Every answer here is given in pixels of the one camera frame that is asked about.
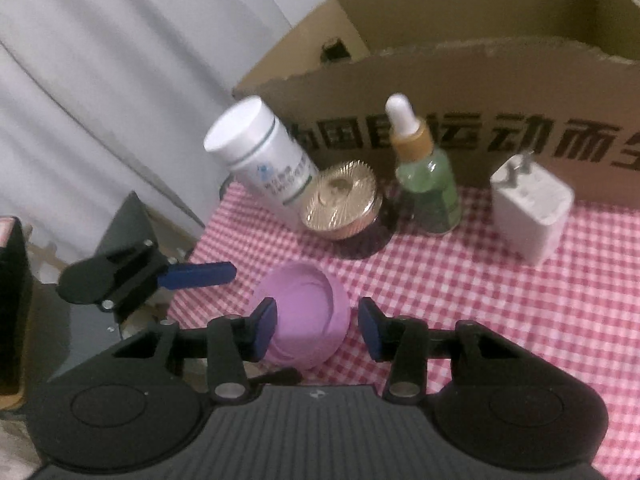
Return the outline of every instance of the blue plastic piece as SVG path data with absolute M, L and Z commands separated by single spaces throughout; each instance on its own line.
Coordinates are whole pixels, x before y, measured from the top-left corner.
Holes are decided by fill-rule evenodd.
M 374 361 L 378 361 L 382 359 L 382 338 L 380 337 L 378 324 L 371 315 L 364 300 L 366 300 L 366 298 L 360 300 L 360 304 L 358 305 L 358 328 L 360 329 L 364 343 L 367 345 L 369 355 Z
M 267 353 L 267 347 L 271 342 L 273 334 L 276 332 L 276 325 L 278 323 L 276 300 L 273 298 L 265 298 L 257 309 L 261 308 L 265 301 L 269 301 L 269 303 L 264 308 L 265 310 L 258 320 L 258 327 L 256 329 L 254 341 L 254 353 L 258 360 L 262 359 Z
M 167 272 L 158 276 L 158 286 L 177 290 L 197 286 L 224 285 L 234 280 L 236 272 L 236 266 L 231 262 L 176 264 L 169 266 Z

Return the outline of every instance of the green glass bottle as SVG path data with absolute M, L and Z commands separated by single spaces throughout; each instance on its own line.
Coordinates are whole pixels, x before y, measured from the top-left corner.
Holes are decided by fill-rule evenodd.
M 398 156 L 396 179 L 412 218 L 428 234 L 448 233 L 460 223 L 462 208 L 447 153 L 434 145 L 427 124 L 404 95 L 392 95 L 386 113 Z

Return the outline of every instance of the cardboard box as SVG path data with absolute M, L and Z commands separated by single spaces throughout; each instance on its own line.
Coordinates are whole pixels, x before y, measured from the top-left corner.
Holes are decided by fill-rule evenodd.
M 322 64 L 339 37 L 350 61 Z M 460 184 L 511 154 L 578 198 L 640 207 L 640 6 L 635 0 L 327 0 L 234 94 L 258 94 L 323 168 L 392 176 L 386 98 L 409 96 Z

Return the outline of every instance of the table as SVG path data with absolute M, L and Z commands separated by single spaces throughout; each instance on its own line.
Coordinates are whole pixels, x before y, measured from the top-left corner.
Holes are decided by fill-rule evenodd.
M 526 267 L 491 223 L 488 190 L 462 188 L 460 226 L 423 237 L 402 222 L 378 254 L 348 261 L 328 242 L 295 234 L 232 184 L 198 242 L 191 261 L 232 261 L 228 285 L 180 291 L 169 316 L 184 328 L 245 312 L 252 290 L 287 260 L 312 260 L 337 276 L 353 310 L 342 346 L 305 373 L 309 383 L 373 383 L 388 364 L 369 358 L 357 330 L 358 298 L 370 296 L 387 315 L 453 328 L 475 319 L 590 384 L 609 410 L 609 430 L 593 465 L 612 480 L 640 476 L 640 211 L 578 202 L 556 254 L 539 269 Z M 450 379 L 447 361 L 430 361 L 429 391 Z

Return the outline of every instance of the white rubber dropper bulb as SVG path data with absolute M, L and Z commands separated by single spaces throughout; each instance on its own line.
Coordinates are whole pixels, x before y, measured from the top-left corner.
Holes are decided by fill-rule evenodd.
M 398 137 L 411 137 L 420 129 L 420 121 L 404 94 L 393 94 L 386 100 L 386 114 Z

